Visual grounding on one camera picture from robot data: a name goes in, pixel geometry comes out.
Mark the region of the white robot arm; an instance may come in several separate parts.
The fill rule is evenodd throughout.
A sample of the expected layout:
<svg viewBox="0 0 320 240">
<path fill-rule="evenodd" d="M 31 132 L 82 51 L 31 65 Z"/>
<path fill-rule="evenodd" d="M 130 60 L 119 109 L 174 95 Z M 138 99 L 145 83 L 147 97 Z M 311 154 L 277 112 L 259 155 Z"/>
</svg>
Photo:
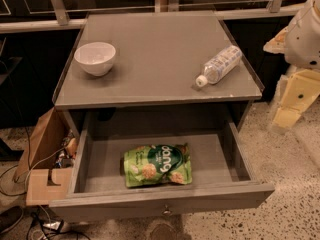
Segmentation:
<svg viewBox="0 0 320 240">
<path fill-rule="evenodd" d="M 320 0 L 307 0 L 263 50 L 296 68 L 287 78 L 272 124 L 289 129 L 320 95 Z"/>
</svg>

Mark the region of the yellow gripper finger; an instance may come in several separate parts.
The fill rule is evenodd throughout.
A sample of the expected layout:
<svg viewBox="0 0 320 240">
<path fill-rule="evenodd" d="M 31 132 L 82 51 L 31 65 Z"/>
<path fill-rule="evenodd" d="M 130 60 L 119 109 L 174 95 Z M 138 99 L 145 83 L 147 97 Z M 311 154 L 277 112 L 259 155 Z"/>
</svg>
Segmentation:
<svg viewBox="0 0 320 240">
<path fill-rule="evenodd" d="M 320 72 L 303 69 L 293 73 L 287 80 L 272 124 L 289 129 L 320 95 Z"/>
</svg>

